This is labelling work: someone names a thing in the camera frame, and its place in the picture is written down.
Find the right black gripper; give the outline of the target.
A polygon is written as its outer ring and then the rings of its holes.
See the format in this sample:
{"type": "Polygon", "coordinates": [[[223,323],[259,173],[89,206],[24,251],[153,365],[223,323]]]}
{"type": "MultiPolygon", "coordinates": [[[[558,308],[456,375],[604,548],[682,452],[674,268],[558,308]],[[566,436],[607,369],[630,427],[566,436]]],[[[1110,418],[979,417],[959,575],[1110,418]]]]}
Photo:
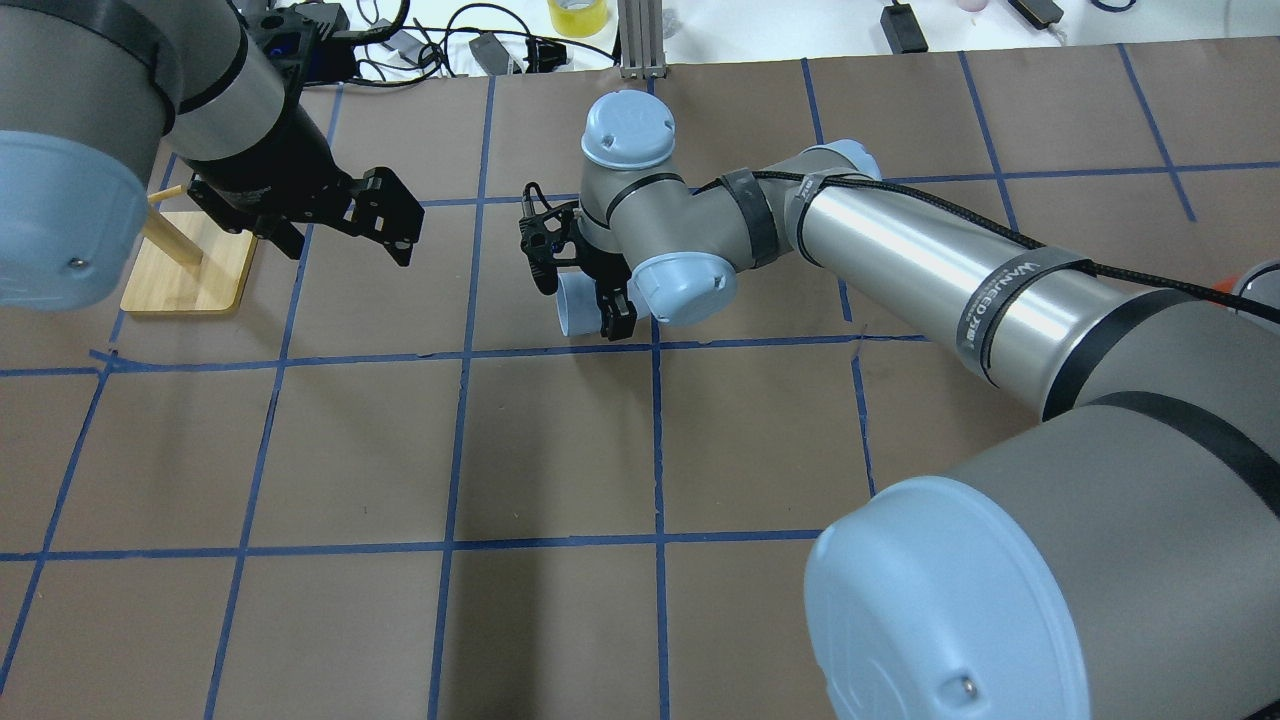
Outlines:
{"type": "Polygon", "coordinates": [[[579,224],[580,202],[553,206],[540,184],[529,182],[521,193],[521,208],[520,250],[527,259],[538,291],[554,296],[561,270],[577,268],[596,283],[600,337],[608,341],[632,338],[637,309],[626,288],[630,269],[621,255],[600,250],[588,241],[579,224]]]}

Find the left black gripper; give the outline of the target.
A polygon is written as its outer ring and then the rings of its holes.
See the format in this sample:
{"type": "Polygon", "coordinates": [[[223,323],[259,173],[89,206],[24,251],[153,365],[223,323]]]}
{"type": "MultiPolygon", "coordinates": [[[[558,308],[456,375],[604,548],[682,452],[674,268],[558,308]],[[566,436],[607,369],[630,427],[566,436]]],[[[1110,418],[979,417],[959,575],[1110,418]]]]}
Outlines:
{"type": "Polygon", "coordinates": [[[388,167],[351,176],[303,108],[283,101],[278,111],[242,151],[187,159],[187,196],[223,231],[250,231],[292,260],[305,243],[297,224],[308,223],[369,238],[408,266],[425,211],[404,182],[388,167]]]}

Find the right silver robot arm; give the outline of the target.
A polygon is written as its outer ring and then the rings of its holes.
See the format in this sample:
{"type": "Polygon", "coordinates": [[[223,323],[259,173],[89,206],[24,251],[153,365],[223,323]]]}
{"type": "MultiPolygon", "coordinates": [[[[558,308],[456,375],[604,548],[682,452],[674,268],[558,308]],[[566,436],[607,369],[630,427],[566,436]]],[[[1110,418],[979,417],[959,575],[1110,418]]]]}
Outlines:
{"type": "Polygon", "coordinates": [[[691,325],[796,254],[1039,418],[814,541],[841,719],[1275,719],[1277,293],[1107,266],[883,181],[849,138],[691,190],[650,94],[590,108],[520,247],[566,336],[691,325]]]}

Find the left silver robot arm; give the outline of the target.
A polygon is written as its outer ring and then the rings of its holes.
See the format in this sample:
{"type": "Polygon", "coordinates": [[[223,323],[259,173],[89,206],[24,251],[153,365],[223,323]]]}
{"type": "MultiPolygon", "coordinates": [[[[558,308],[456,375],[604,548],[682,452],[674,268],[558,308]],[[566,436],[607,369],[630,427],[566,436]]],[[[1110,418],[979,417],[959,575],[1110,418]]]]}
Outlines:
{"type": "Polygon", "coordinates": [[[302,224],[411,263],[424,209],[389,168],[352,176],[302,108],[310,85],[357,74],[339,3],[5,1],[1,8],[3,304],[67,311],[118,286],[166,143],[187,193],[223,231],[298,259],[302,224]]]}

